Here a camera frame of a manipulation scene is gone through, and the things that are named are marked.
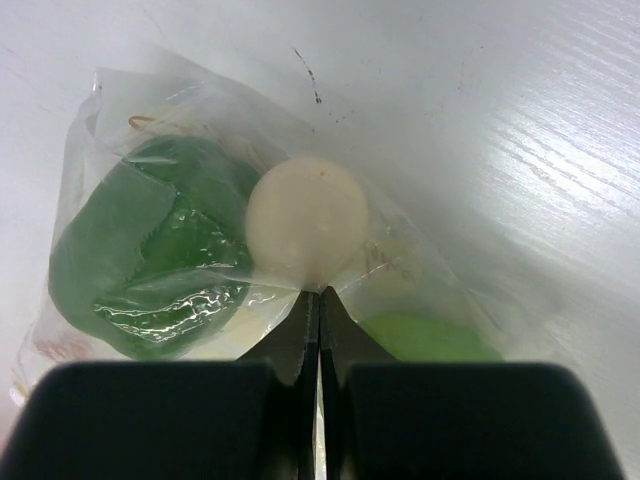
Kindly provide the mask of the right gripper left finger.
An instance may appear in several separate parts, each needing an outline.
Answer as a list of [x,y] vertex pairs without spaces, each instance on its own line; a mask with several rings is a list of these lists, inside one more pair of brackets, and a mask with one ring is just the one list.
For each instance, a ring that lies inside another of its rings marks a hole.
[[319,296],[233,361],[50,371],[4,451],[8,479],[311,479]]

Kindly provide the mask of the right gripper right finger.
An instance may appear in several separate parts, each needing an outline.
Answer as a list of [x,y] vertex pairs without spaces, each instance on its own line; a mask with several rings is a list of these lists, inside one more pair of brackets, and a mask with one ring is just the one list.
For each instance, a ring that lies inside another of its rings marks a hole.
[[319,300],[331,479],[620,479],[596,407],[549,363],[411,363]]

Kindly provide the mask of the clear zip top bag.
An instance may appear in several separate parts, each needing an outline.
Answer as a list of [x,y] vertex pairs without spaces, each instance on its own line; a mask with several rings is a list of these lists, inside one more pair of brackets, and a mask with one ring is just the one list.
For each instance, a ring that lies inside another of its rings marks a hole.
[[335,138],[160,48],[99,67],[64,149],[38,315],[12,367],[236,359],[303,291],[409,361],[559,362],[522,305],[463,279],[397,194]]

